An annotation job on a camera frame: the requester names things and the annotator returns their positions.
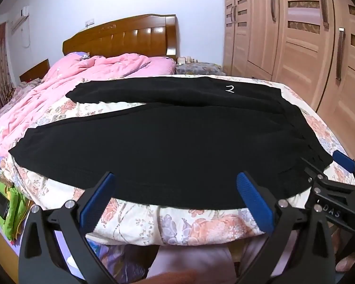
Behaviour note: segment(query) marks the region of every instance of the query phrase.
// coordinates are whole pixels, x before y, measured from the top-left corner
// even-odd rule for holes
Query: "bedside table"
[[[225,75],[220,65],[204,62],[176,64],[175,72],[177,75]]]

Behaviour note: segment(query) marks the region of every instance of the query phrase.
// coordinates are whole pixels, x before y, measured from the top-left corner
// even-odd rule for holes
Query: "pant leg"
[[[281,254],[281,257],[280,257],[279,261],[277,262],[274,271],[271,274],[272,277],[280,275],[284,271],[284,268],[288,264],[288,260],[291,256],[293,249],[294,249],[294,245],[296,243],[297,236],[298,236],[297,231],[291,232],[289,239],[287,241],[287,245],[285,246],[285,249],[284,249],[283,253]],[[259,251],[261,250],[262,246],[266,242],[267,238],[268,238],[267,234],[250,237],[247,245],[243,249],[242,258],[241,258],[240,267],[239,267],[239,274],[240,275],[245,273],[247,268],[254,261],[254,259],[258,255]]]
[[[147,277],[189,269],[199,273],[196,284],[234,284],[237,279],[225,244],[161,246]]]

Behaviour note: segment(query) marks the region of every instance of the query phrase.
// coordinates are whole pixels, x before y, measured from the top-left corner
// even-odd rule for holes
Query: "wardrobe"
[[[355,158],[351,0],[226,0],[224,72],[283,83]]]

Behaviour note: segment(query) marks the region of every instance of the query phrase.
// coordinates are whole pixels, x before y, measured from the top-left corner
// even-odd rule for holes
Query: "air conditioner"
[[[22,8],[20,14],[12,22],[12,33],[29,17],[29,6]]]

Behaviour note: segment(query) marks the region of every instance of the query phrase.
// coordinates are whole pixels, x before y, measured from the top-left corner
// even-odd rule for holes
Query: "person's leg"
[[[196,284],[234,284],[234,264],[225,244],[204,246],[161,246],[147,278],[171,271],[194,269]]]

